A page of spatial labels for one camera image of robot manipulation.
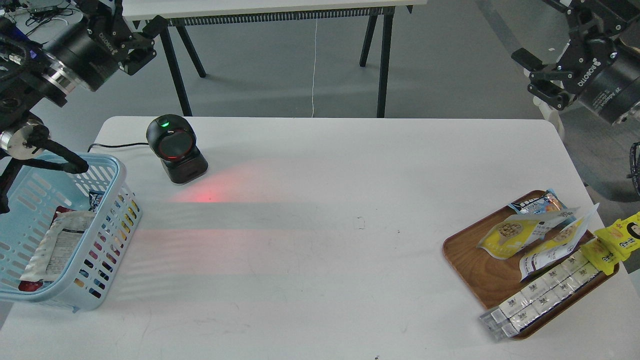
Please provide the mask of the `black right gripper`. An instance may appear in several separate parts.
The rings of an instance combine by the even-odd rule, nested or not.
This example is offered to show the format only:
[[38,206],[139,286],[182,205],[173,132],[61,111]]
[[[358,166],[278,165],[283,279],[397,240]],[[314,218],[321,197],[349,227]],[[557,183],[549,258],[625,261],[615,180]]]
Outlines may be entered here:
[[[639,50],[635,39],[639,8],[631,0],[563,0],[569,43],[557,64],[544,64],[525,48],[511,59],[530,80],[528,91],[554,110],[574,98],[600,119],[618,124],[639,119]],[[564,82],[564,88],[554,81]]]

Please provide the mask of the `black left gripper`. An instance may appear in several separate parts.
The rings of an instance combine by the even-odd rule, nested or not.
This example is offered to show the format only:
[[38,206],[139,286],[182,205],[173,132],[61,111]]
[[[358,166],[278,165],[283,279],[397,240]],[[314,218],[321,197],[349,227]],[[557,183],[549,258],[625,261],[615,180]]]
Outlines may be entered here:
[[157,55],[156,37],[169,27],[166,18],[156,15],[137,30],[137,21],[122,16],[121,0],[71,0],[70,4],[82,19],[46,44],[45,50],[92,92],[118,69],[132,76],[144,68]]

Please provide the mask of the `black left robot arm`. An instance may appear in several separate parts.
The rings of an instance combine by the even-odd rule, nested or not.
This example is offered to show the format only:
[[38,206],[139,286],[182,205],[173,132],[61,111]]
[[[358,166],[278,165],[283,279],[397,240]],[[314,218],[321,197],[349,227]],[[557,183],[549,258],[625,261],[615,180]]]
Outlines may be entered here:
[[134,32],[120,0],[73,0],[82,19],[51,43],[32,41],[8,18],[1,19],[1,157],[9,163],[1,175],[1,212],[9,212],[9,189],[24,166],[83,174],[89,164],[51,139],[50,130],[32,114],[41,100],[58,107],[78,86],[97,91],[118,70],[134,75],[156,56],[155,38],[169,26],[157,15]]

